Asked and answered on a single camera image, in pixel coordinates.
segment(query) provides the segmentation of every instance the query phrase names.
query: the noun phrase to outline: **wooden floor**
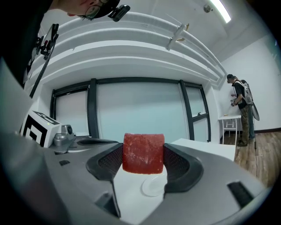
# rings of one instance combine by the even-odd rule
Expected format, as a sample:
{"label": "wooden floor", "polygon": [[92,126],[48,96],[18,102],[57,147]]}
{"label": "wooden floor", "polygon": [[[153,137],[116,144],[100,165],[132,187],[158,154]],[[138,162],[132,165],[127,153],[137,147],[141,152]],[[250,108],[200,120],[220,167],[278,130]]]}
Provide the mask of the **wooden floor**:
{"label": "wooden floor", "polygon": [[[224,136],[224,144],[234,145],[235,134]],[[247,147],[237,147],[234,161],[256,176],[266,187],[271,187],[281,170],[281,132],[256,134]]]}

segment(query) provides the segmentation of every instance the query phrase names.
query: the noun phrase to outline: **black cable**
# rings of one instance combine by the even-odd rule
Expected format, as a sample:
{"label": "black cable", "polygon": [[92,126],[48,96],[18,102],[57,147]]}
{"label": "black cable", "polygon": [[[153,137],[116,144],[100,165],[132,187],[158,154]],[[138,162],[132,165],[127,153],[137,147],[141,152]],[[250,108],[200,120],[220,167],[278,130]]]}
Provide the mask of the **black cable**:
{"label": "black cable", "polygon": [[46,69],[46,67],[47,67],[47,65],[48,65],[48,63],[49,63],[49,60],[50,60],[50,58],[51,58],[51,55],[52,55],[52,53],[53,53],[53,50],[54,50],[55,45],[56,45],[56,41],[54,41],[54,45],[53,45],[53,48],[52,48],[52,50],[51,50],[51,52],[50,52],[50,54],[49,54],[49,56],[48,56],[48,59],[45,61],[45,64],[44,64],[43,68],[41,69],[41,71],[40,71],[40,73],[39,73],[39,76],[37,77],[37,80],[36,80],[36,82],[35,82],[35,84],[34,84],[32,90],[31,90],[31,93],[30,93],[30,95],[29,95],[31,98],[33,98],[34,93],[35,93],[35,91],[36,91],[36,89],[37,89],[37,86],[38,86],[39,82],[41,81],[41,78],[42,78],[42,76],[43,76],[43,74],[44,74],[44,72],[45,72],[45,69]]}

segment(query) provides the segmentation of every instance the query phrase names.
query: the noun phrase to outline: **ceiling light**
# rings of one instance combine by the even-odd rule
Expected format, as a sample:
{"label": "ceiling light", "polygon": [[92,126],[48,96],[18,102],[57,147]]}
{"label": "ceiling light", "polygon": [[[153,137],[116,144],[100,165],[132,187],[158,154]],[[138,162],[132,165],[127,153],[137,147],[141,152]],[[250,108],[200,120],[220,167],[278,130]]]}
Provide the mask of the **ceiling light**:
{"label": "ceiling light", "polygon": [[220,14],[224,18],[225,22],[228,23],[231,20],[231,18],[229,16],[227,10],[225,9],[223,4],[221,3],[221,1],[220,0],[210,0],[210,1],[214,4],[214,6],[220,12]]}

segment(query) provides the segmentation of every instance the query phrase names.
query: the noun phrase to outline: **jeans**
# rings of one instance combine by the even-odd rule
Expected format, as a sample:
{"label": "jeans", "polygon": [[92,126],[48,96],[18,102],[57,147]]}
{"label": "jeans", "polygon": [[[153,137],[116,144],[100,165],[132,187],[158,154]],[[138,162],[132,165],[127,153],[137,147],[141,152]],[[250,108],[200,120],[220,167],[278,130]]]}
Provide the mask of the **jeans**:
{"label": "jeans", "polygon": [[248,105],[248,119],[249,119],[249,139],[254,139],[255,138],[254,116],[250,105]]}
{"label": "jeans", "polygon": [[241,143],[246,145],[249,140],[249,121],[248,121],[248,106],[246,105],[241,110],[241,122],[242,122],[242,141]]}

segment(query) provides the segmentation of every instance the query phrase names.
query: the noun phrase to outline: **black shirt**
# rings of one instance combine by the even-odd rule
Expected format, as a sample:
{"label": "black shirt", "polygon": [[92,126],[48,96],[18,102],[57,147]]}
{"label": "black shirt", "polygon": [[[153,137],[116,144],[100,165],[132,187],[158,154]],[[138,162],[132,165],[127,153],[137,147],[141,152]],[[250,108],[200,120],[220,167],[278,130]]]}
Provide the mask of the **black shirt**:
{"label": "black shirt", "polygon": [[5,1],[1,54],[21,85],[41,21],[51,3],[52,0]]}
{"label": "black shirt", "polygon": [[[237,97],[237,98],[238,98],[238,96],[239,96],[240,94],[242,94],[243,97],[245,97],[244,87],[243,87],[241,84],[235,82],[232,86],[235,88],[235,93],[236,93],[236,97]],[[246,101],[245,101],[243,98],[242,98],[242,100],[238,103],[239,109],[244,108],[246,105],[247,105],[247,103],[246,103]]]}

